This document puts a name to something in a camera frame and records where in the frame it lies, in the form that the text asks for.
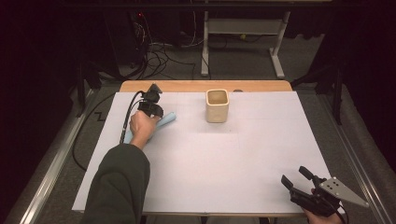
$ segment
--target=dark green sleeve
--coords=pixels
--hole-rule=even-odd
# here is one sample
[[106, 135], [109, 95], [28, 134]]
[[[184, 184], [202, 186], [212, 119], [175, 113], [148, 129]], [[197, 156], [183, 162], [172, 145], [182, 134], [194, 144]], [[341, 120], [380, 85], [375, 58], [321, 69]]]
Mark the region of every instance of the dark green sleeve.
[[149, 160], [138, 147], [111, 148], [93, 178], [80, 223], [139, 223], [149, 184]]

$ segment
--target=black metal bar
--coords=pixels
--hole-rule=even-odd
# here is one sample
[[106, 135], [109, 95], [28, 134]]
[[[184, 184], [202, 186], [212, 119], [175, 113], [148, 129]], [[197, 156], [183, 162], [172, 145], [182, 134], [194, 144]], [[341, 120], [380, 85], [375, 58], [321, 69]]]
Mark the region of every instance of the black metal bar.
[[252, 2], [252, 3], [193, 3], [193, 4], [67, 4], [60, 1], [63, 7], [74, 10], [101, 11], [109, 9], [117, 10], [183, 10], [183, 11], [227, 11], [227, 10], [264, 10], [264, 9], [357, 9], [363, 7], [357, 3], [274, 3], [274, 2]]

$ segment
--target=person's hand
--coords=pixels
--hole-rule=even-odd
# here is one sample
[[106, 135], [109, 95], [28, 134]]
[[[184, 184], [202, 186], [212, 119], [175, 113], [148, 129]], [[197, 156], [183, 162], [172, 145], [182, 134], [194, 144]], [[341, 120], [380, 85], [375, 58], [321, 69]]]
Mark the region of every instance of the person's hand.
[[303, 209], [303, 211], [309, 219], [309, 224], [342, 224], [341, 218], [335, 213], [329, 217], [321, 217], [306, 209]]
[[134, 134], [130, 144], [143, 149], [154, 133], [158, 120], [160, 120], [158, 116], [150, 118], [143, 111], [136, 111], [129, 122], [131, 132]]

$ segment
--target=blue object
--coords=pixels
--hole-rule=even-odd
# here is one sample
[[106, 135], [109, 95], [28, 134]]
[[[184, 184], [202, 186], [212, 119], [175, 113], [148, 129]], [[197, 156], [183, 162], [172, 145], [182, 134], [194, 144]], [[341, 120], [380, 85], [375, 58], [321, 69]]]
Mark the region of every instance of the blue object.
[[[163, 118], [157, 122], [156, 131], [159, 130], [163, 125], [170, 123], [170, 122], [174, 121], [175, 119], [176, 119], [176, 114], [174, 112], [171, 112], [171, 113], [167, 114], [166, 116], [163, 116]], [[131, 130], [128, 130], [125, 133], [124, 143], [129, 144], [131, 142], [133, 136], [134, 135], [132, 134]]]

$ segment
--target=table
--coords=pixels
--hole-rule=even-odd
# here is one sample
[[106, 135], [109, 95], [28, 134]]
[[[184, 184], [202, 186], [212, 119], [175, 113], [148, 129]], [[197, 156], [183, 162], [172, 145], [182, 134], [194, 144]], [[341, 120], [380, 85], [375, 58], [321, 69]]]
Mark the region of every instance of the table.
[[[295, 0], [292, 3], [306, 2], [331, 2], [332, 0]], [[291, 2], [285, 0], [221, 0], [220, 2]], [[285, 11], [283, 18], [279, 20], [242, 20], [242, 19], [210, 19], [206, 11], [204, 16], [204, 46], [202, 50], [201, 75], [209, 74], [209, 49], [207, 46], [209, 34], [237, 34], [237, 35], [276, 35], [277, 39], [273, 48], [269, 48], [276, 76], [285, 78], [282, 65], [277, 56], [283, 35], [289, 22], [290, 11]]]
[[[330, 176], [298, 96], [286, 81], [127, 81], [113, 101], [73, 210], [84, 210], [97, 166], [120, 139], [114, 130], [121, 128], [120, 112], [126, 111], [130, 91], [145, 91], [152, 82], [163, 91], [159, 104], [165, 114], [176, 110], [177, 120], [145, 147], [151, 162], [145, 215], [300, 216], [281, 176], [306, 191], [313, 185], [298, 173], [300, 165]], [[202, 116], [204, 91], [212, 88], [230, 93], [229, 119], [223, 124], [207, 123]]]

